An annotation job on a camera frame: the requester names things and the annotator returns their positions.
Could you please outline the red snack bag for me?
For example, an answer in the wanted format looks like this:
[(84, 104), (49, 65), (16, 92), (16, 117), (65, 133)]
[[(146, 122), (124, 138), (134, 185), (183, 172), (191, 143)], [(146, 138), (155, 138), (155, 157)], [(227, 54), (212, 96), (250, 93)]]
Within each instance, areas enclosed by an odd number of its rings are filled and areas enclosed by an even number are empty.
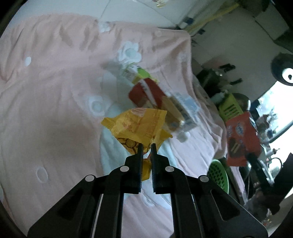
[(246, 156), (250, 153), (259, 157), (262, 151), (257, 129), (251, 114), (246, 111), (228, 120), (227, 129), (227, 165), (230, 167), (246, 166)]

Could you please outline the brown bottle with white cap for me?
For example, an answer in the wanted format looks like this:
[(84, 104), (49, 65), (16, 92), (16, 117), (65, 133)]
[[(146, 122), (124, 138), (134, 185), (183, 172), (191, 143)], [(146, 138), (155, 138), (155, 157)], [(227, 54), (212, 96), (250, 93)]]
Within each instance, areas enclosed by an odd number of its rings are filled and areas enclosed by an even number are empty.
[(170, 131), (176, 131), (185, 124), (184, 117), (167, 96), (161, 98), (161, 109), (167, 111), (165, 123)]

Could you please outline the yellow snack wrapper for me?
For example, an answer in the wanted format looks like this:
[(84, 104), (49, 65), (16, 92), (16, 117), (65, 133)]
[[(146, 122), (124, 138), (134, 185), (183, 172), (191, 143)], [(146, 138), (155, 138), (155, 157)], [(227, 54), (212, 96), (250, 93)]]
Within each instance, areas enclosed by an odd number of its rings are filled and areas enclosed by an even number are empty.
[(157, 148), (172, 135), (163, 129), (167, 111), (147, 108), (127, 110), (114, 118), (104, 118), (100, 138), (104, 174), (121, 166), (128, 155), (138, 154), (139, 144), (147, 154), (152, 144)]

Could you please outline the green mesh trash basket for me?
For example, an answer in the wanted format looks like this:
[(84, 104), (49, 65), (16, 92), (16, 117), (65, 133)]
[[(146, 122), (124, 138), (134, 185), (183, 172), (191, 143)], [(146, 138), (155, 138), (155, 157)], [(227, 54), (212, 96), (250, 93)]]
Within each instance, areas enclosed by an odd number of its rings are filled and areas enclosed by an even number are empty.
[(207, 176), (217, 184), (223, 191), (229, 193), (229, 180), (226, 170), (219, 160), (212, 160)]

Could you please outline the white and blue carton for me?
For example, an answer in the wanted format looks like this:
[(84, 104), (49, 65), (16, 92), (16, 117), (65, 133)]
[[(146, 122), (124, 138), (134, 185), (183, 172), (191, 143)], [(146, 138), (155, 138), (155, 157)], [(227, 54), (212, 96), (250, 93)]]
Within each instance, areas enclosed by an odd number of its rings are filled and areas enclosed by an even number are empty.
[(200, 108), (195, 100), (189, 95), (182, 96), (179, 93), (172, 94), (170, 99), (184, 118), (182, 130), (190, 131), (197, 127), (199, 124), (198, 112)]

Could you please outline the pink floral blanket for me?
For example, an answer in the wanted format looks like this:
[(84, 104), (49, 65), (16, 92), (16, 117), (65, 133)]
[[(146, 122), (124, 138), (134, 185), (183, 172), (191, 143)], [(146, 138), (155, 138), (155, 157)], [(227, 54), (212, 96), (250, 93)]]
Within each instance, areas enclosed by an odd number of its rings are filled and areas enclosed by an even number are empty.
[(168, 139), (160, 154), (193, 177), (226, 155), (225, 125), (192, 73), (185, 31), (73, 14), (23, 20), (1, 37), (1, 191), (23, 233), (86, 175), (124, 163), (128, 152), (101, 121), (133, 107), (122, 76), (131, 62), (199, 106), (186, 141)]

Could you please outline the green yellow small packet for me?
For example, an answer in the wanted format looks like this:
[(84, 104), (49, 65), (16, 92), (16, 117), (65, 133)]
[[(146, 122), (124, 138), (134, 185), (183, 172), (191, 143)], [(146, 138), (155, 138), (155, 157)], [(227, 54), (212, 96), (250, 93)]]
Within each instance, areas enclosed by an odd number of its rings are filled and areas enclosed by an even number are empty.
[(158, 80), (151, 76), (151, 74), (145, 69), (141, 68), (137, 64), (128, 65), (122, 74), (126, 79), (128, 79), (132, 84), (137, 84), (141, 79), (149, 78), (155, 83), (158, 83)]

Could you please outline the yellow wall pipe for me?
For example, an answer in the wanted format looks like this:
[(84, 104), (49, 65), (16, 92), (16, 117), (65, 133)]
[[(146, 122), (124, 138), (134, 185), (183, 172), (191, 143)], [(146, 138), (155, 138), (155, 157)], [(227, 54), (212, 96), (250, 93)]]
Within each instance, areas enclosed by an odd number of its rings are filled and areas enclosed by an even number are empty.
[(219, 17), (222, 17), (225, 14), (228, 14), (230, 12), (232, 12), (233, 10), (235, 10), (236, 8), (239, 7), (238, 3), (235, 3), (229, 7), (226, 7), (222, 10), (218, 10), (214, 15), (198, 22), (198, 23), (193, 23), (192, 25), (186, 27), (185, 31), (187, 31), (189, 34), (193, 33), (197, 28), (203, 27), (205, 24), (207, 24), (208, 22), (215, 20)]

